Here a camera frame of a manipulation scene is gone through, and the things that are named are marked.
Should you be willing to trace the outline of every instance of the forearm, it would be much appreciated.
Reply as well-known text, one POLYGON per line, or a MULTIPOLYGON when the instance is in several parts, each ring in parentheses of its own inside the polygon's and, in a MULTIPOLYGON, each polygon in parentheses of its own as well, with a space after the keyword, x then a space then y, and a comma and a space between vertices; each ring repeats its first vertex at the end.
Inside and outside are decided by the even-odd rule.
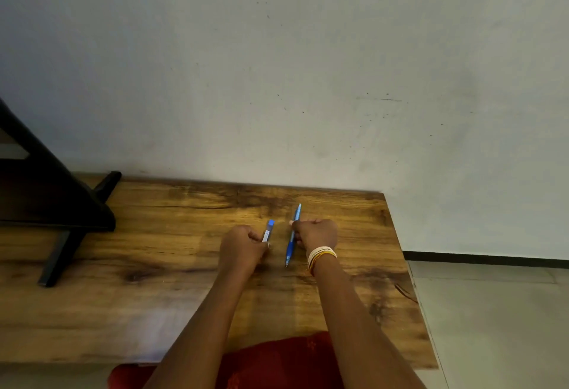
POLYGON ((331 255, 321 256, 314 277, 346 389, 424 389, 368 314, 338 260, 331 255))
POLYGON ((246 277, 218 275, 210 292, 144 389, 215 386, 227 335, 246 277))

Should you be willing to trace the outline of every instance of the white bracelet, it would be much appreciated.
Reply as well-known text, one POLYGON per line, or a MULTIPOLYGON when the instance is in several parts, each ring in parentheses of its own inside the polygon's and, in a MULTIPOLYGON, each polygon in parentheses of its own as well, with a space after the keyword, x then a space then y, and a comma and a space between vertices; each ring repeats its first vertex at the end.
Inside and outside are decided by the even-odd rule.
POLYGON ((336 255, 336 253, 334 252, 334 250, 331 249, 330 247, 318 247, 318 248, 316 248, 316 249, 313 249, 312 252, 310 253, 310 256, 309 256, 308 261, 306 262, 306 264, 307 264, 308 267, 309 267, 309 270, 310 270, 310 266, 311 266, 311 263, 312 263, 312 261, 314 260, 314 258, 315 258, 316 256, 318 256, 320 253, 322 253, 323 251, 328 251, 328 252, 330 252, 331 254, 333 254, 334 256, 338 257, 338 256, 336 255))

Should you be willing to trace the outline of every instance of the person's left hand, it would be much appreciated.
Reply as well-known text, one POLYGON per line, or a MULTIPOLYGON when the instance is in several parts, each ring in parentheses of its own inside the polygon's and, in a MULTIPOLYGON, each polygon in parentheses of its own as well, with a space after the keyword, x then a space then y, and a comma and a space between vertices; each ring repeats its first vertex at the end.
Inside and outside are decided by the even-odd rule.
POLYGON ((268 242, 251 226, 235 226, 221 240, 219 248, 219 274, 239 274, 249 278, 255 266, 268 250, 268 242))

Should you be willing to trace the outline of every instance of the person's left arm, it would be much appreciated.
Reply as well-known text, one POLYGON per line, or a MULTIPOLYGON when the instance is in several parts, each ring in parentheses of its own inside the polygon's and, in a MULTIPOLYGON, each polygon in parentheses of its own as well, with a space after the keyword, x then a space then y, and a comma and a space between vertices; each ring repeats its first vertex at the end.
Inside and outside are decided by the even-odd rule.
POLYGON ((217 278, 144 389, 212 389, 229 327, 245 284, 267 251, 250 226, 233 227, 221 241, 217 278))

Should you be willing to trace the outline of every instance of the black monitor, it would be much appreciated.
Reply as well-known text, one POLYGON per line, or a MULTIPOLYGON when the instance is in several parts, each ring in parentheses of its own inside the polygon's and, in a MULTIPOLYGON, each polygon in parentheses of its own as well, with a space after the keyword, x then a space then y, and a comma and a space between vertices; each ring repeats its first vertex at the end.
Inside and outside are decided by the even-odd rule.
POLYGON ((87 232, 114 230, 105 202, 120 178, 111 172, 89 188, 0 99, 0 225, 65 229, 39 284, 55 284, 87 232))

